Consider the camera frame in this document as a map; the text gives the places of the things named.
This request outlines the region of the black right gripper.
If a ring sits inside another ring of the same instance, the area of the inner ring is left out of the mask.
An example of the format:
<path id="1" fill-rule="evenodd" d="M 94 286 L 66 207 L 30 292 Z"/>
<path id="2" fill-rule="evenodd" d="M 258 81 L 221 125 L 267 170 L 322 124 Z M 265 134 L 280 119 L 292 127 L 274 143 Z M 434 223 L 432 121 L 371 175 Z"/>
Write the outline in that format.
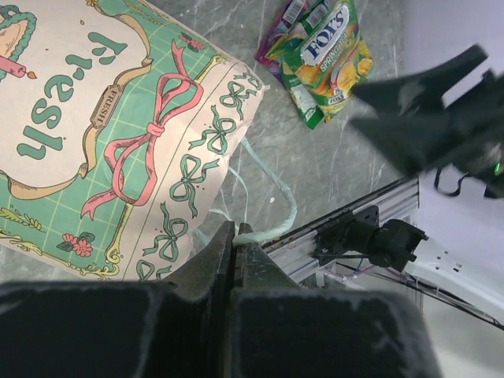
<path id="1" fill-rule="evenodd" d="M 475 44 L 432 69 L 390 80 L 356 84 L 352 95 L 378 113 L 407 114 L 443 108 L 443 95 L 488 58 Z M 498 112 L 477 117 L 477 129 L 470 137 L 461 133 L 448 116 L 375 118 L 354 117 L 351 126 L 365 138 L 403 177 L 414 177 L 434 168 L 452 165 L 461 173 L 454 191 L 440 185 L 437 169 L 434 189 L 441 195 L 457 197 L 466 179 L 484 184 L 484 198 L 503 198 L 503 76 L 489 70 L 482 80 L 455 103 L 470 95 L 489 98 Z"/>

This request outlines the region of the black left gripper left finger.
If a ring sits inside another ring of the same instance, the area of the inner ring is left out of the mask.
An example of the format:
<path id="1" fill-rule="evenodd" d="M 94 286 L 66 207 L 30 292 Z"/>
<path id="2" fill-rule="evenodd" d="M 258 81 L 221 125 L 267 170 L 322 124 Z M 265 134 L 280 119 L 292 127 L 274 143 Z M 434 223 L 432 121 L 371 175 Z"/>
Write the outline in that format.
<path id="1" fill-rule="evenodd" d="M 4 283 L 2 376 L 221 376 L 234 234 L 159 281 Z"/>

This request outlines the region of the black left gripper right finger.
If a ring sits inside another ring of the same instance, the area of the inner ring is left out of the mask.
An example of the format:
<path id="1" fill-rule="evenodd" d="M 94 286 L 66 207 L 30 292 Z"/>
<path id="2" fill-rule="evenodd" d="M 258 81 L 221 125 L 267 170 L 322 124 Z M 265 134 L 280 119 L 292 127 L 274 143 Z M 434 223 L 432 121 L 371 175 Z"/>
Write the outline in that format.
<path id="1" fill-rule="evenodd" d="M 439 377 L 418 308 L 386 291 L 304 289 L 280 269 L 258 268 L 247 224 L 241 286 L 232 295 L 233 377 Z"/>

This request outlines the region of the yellow green Fox's packet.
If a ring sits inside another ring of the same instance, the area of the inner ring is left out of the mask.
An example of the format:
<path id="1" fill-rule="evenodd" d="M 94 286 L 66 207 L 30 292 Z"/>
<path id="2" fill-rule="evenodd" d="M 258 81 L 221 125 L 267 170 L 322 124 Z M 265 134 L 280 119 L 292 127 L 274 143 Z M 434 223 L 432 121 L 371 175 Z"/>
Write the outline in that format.
<path id="1" fill-rule="evenodd" d="M 308 91 L 329 122 L 348 103 L 352 87 L 369 79 L 374 61 L 353 1 L 333 1 L 328 15 L 281 63 Z"/>

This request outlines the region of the green Fox's candy packet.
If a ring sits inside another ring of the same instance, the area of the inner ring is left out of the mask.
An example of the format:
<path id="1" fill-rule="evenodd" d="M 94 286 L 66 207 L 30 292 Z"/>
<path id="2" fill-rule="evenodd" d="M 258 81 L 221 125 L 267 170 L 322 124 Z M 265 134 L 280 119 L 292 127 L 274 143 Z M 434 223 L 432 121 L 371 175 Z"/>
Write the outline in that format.
<path id="1" fill-rule="evenodd" d="M 333 1 L 317 1 L 272 45 L 265 56 L 274 61 L 281 61 L 292 53 L 308 39 L 309 34 L 328 15 L 333 3 Z"/>

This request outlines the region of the purple Fox's candy packet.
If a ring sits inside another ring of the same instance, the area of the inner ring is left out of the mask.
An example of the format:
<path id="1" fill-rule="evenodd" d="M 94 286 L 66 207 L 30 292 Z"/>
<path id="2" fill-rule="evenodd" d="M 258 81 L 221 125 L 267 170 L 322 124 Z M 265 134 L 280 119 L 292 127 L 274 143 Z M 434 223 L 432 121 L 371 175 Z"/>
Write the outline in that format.
<path id="1" fill-rule="evenodd" d="M 255 61 L 265 66 L 281 84 L 284 84 L 284 82 L 280 74 L 280 65 L 277 61 L 267 58 L 266 53 L 309 8 L 310 1 L 287 1 L 273 21 L 255 54 Z"/>

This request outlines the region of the green printed paper bag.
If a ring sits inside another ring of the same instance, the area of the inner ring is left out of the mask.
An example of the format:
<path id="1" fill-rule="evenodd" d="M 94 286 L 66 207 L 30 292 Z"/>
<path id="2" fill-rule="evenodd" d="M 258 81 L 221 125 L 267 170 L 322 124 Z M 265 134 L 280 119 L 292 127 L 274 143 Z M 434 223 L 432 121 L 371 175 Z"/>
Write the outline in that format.
<path id="1" fill-rule="evenodd" d="M 2 245 L 89 280 L 166 277 L 265 91 L 147 2 L 2 2 Z"/>

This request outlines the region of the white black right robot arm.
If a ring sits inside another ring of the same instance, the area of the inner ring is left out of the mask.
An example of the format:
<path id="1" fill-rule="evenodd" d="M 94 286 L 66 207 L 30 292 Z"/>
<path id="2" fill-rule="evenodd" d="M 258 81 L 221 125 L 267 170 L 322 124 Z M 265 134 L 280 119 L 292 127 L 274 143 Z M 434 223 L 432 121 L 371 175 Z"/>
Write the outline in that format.
<path id="1" fill-rule="evenodd" d="M 486 71 L 481 81 L 449 105 L 443 95 L 487 59 L 479 45 L 432 69 L 391 80 L 358 84 L 354 95 L 375 110 L 352 127 L 405 180 L 454 167 L 463 180 L 484 186 L 484 197 L 503 196 L 503 78 Z M 317 256 L 354 251 L 373 265 L 423 280 L 458 298 L 458 308 L 503 326 L 503 287 L 403 220 L 382 225 L 346 214 L 316 238 Z"/>

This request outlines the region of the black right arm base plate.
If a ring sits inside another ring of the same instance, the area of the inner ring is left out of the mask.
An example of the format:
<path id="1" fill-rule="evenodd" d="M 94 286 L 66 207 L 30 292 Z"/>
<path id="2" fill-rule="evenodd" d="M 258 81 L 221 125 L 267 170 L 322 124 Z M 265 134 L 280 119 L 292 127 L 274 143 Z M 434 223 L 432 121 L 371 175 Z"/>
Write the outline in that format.
<path id="1" fill-rule="evenodd" d="M 366 255 L 368 245 L 379 229 L 379 208 L 368 206 L 353 213 L 346 211 L 318 229 L 312 257 L 321 265 L 342 258 L 349 251 Z"/>

